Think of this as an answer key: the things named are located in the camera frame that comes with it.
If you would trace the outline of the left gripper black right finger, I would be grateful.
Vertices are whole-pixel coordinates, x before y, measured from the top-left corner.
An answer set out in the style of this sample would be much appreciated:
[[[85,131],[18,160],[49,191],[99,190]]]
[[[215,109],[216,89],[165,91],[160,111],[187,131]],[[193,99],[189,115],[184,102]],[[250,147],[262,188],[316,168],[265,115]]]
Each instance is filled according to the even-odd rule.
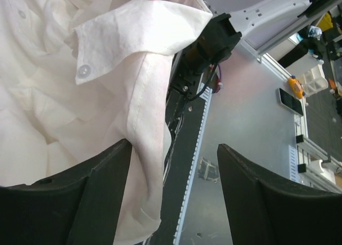
[[[286,179],[226,144],[217,159],[234,244],[341,244],[341,194]]]

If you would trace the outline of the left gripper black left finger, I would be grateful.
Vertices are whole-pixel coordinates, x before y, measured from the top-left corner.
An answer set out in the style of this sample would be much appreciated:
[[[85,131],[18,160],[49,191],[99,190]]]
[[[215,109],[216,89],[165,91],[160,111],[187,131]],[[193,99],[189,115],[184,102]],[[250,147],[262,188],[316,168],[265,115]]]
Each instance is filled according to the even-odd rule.
[[[2,187],[1,244],[112,244],[131,151],[123,139],[31,185]]]

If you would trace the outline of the white shirt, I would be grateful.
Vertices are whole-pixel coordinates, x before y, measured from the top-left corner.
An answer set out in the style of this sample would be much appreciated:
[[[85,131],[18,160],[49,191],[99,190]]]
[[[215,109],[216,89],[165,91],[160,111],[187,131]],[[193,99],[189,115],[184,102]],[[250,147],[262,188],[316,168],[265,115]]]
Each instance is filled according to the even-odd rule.
[[[115,244],[160,226],[173,57],[212,18],[203,0],[1,0],[1,185],[32,184],[125,138]]]

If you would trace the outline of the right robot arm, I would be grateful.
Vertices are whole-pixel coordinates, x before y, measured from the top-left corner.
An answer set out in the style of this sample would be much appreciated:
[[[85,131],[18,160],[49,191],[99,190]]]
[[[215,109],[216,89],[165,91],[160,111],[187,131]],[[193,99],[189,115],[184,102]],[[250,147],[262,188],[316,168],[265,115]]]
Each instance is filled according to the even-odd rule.
[[[197,99],[208,86],[197,90],[206,68],[211,69],[210,82],[218,64],[231,56],[240,40],[267,25],[300,15],[310,5],[310,0],[263,0],[239,11],[215,14],[199,37],[177,55],[170,92],[178,92],[185,101]]]

